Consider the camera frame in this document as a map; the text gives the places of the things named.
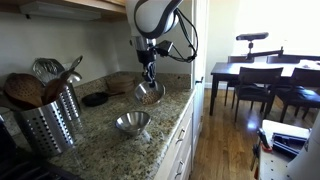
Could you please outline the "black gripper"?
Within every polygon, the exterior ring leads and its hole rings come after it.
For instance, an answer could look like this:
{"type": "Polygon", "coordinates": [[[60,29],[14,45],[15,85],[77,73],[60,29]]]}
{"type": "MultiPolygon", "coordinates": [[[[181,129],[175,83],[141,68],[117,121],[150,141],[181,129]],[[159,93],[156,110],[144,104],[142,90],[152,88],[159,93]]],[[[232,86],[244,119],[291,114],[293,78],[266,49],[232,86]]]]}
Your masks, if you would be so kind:
{"type": "Polygon", "coordinates": [[[143,73],[142,76],[146,82],[149,84],[153,84],[155,81],[155,59],[156,54],[154,50],[146,50],[146,51],[137,51],[138,60],[143,64],[143,73]]]}

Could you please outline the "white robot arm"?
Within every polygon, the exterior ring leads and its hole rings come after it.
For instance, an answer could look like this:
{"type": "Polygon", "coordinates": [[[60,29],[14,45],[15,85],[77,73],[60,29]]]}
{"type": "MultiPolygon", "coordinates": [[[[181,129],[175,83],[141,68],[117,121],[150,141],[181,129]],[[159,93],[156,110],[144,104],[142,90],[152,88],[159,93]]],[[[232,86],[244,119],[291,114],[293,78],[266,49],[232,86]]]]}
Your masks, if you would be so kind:
{"type": "Polygon", "coordinates": [[[143,64],[143,78],[155,81],[156,39],[175,27],[182,0],[125,0],[131,42],[143,64]]]}

